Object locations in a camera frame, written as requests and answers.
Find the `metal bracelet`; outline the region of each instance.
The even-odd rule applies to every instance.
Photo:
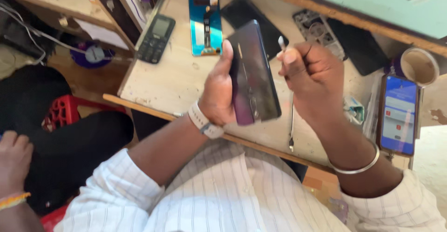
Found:
[[[357,170],[341,170],[341,169],[338,169],[338,168],[334,167],[334,165],[332,165],[332,163],[330,161],[329,161],[329,165],[335,170],[335,172],[339,172],[339,173],[342,173],[342,174],[357,174],[357,173],[365,172],[366,170],[370,169],[372,166],[374,166],[374,164],[376,164],[377,160],[379,159],[380,149],[376,145],[376,143],[372,142],[370,139],[368,139],[368,141],[371,142],[371,144],[376,149],[376,156],[372,160],[372,162],[369,165],[367,165],[366,167],[363,167],[363,168],[357,169]]]

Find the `hand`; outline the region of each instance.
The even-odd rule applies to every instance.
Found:
[[[229,75],[233,48],[228,40],[222,43],[220,60],[209,73],[198,107],[211,123],[224,126],[236,121],[232,104],[232,81]]]
[[[3,133],[0,140],[0,198],[23,192],[33,148],[27,136],[17,137],[14,131]]]
[[[327,48],[309,43],[288,48],[277,58],[296,110],[314,130],[343,120],[343,62]]]

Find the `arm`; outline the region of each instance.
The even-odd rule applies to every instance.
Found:
[[[28,137],[7,131],[0,140],[0,199],[23,192],[30,170],[33,145]],[[42,224],[27,203],[0,211],[0,231],[44,232]]]
[[[233,52],[223,42],[223,54],[209,74],[198,106],[215,125],[236,120],[229,76]],[[154,204],[168,182],[208,138],[189,116],[172,121],[129,151],[122,150],[93,172],[86,187],[67,209],[59,231],[145,230]]]
[[[222,43],[223,54],[205,82],[198,106],[211,123],[219,126],[234,122],[231,103],[232,83],[228,74],[233,59],[229,41]],[[207,140],[188,115],[183,116],[129,151],[135,164],[159,185],[164,185]]]
[[[373,145],[343,115],[344,67],[319,45],[296,45],[278,54],[300,116],[318,135],[331,163],[355,170],[370,164]],[[365,172],[337,173],[344,200],[360,217],[359,231],[446,231],[436,198],[410,170],[393,167],[382,155]]]
[[[374,147],[343,115],[343,63],[329,50],[310,44],[287,49],[279,59],[295,108],[318,135],[331,163],[345,170],[370,164]],[[402,180],[402,172],[383,156],[365,172],[337,176],[346,194],[361,198],[382,196]]]

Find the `man's right hand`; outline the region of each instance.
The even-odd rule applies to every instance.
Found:
[[[302,43],[277,55],[299,115],[315,130],[343,116],[343,63],[327,48]]]

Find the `red plastic stool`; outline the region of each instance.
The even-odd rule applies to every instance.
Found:
[[[46,232],[53,232],[56,225],[64,219],[67,208],[68,204],[42,217],[40,223],[42,223],[43,229],[45,229]]]
[[[112,107],[106,104],[88,101],[72,95],[65,95],[53,101],[52,106],[42,123],[42,128],[48,132],[52,132],[62,126],[70,125],[77,122],[80,118],[78,106],[88,106],[98,108],[105,111],[120,111],[126,113],[123,106]]]

